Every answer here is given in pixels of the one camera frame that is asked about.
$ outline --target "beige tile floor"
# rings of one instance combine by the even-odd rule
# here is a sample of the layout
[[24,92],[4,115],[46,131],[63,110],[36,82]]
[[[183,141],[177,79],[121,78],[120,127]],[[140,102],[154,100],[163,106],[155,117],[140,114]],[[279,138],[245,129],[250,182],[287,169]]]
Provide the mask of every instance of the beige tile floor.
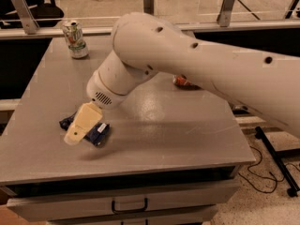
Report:
[[[58,6],[66,13],[66,18],[83,18],[83,26],[113,25],[117,17],[130,11],[143,11],[143,0],[56,0]],[[292,0],[241,0],[263,20],[281,20]],[[155,13],[160,18],[172,23],[213,23],[216,21],[222,0],[155,0]],[[256,19],[240,3],[235,2],[233,21],[255,21]],[[257,117],[238,117],[238,123],[245,132],[249,145],[262,151],[263,161],[253,171],[263,176],[270,176],[271,171],[278,179],[282,177],[274,161],[263,146],[262,141],[255,138],[254,128],[262,126],[270,128]],[[282,131],[267,133],[276,149],[287,147],[300,148],[300,142]],[[300,158],[291,161],[299,168]],[[292,175],[300,184],[300,172],[289,167]],[[241,174],[246,176],[259,189],[270,190],[273,182],[257,178],[242,168]],[[299,225],[300,200],[287,195],[289,187],[286,181],[278,183],[272,194],[255,191],[248,182],[240,177],[241,187],[225,204],[218,206],[219,212],[211,221],[214,225]]]

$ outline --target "robotic arm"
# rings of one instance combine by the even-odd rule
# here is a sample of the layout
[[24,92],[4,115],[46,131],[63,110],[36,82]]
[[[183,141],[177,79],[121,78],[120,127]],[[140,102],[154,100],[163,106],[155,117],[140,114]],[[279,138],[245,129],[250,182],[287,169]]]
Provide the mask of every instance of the robotic arm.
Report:
[[87,94],[101,109],[120,104],[158,72],[182,75],[300,137],[300,59],[198,40],[148,14],[125,15],[112,30],[113,50]]

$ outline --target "can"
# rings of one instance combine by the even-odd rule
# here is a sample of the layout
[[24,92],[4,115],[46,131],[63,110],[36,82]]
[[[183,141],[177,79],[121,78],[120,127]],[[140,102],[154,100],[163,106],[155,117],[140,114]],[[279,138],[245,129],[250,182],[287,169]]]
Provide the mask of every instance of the can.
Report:
[[85,57],[88,54],[88,49],[83,39],[83,30],[80,23],[77,21],[65,22],[63,32],[71,56],[74,58]]

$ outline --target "black handle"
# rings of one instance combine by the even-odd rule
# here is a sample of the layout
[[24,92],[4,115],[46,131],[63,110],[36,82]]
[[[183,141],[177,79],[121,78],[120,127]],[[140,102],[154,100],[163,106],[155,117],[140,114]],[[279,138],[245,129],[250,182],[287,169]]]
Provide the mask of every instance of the black handle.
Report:
[[148,219],[144,221],[144,225],[148,225]]
[[144,205],[142,208],[138,208],[138,209],[131,209],[131,210],[116,210],[115,209],[115,201],[112,201],[112,212],[115,214],[131,214],[131,213],[141,213],[146,211],[147,207],[148,207],[148,199],[145,198],[143,200]]

